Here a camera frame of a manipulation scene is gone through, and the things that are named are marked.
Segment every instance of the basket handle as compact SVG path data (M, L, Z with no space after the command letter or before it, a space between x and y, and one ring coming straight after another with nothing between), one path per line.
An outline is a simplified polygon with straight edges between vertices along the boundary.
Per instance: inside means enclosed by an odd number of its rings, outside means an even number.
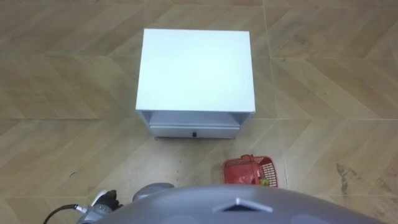
M257 176L257 168L255 166L256 160L255 160L253 154L251 154L251 155L246 154L246 155L241 156L241 158L250 160L251 168L252 168L253 174L254 174L254 183L256 185L260 184L259 177Z

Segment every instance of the drawer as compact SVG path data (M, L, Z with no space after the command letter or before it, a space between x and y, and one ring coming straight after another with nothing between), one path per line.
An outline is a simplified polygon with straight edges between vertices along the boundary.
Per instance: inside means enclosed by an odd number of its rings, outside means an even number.
M155 137L170 138L235 138L239 128L235 127L178 127L150 126Z

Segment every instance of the black cable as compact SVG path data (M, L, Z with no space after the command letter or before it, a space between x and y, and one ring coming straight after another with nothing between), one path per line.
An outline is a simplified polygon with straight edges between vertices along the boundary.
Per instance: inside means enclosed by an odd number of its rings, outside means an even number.
M61 207L55 209L54 211L52 211L47 218L45 218L43 224L47 224L47 222L50 220L50 218L55 215L57 212L61 211L61 210L66 210L66 209L76 209L78 206L78 204L70 204L70 205L62 205Z

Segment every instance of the gray plastic part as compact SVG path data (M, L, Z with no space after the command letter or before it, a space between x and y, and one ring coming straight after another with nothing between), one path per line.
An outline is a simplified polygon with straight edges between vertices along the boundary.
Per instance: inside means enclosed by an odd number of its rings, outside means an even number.
M77 221L77 224L93 223L102 219L111 212L112 210L105 205L94 205L92 207L88 207L85 214Z
M156 183L156 184L149 184L143 188L141 188L132 198L133 201L144 198L148 195L153 193L160 192L162 190L172 189L174 186L169 183Z
M381 223L333 203L284 189L216 185L161 190L126 205L98 224L128 223Z

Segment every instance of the red plastic basket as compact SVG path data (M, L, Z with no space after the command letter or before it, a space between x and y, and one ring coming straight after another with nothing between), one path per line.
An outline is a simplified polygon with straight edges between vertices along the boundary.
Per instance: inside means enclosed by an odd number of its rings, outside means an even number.
M278 187L274 163L267 156L243 155L229 159L224 162L223 171L226 184L259 184L259 178L265 177L269 186Z

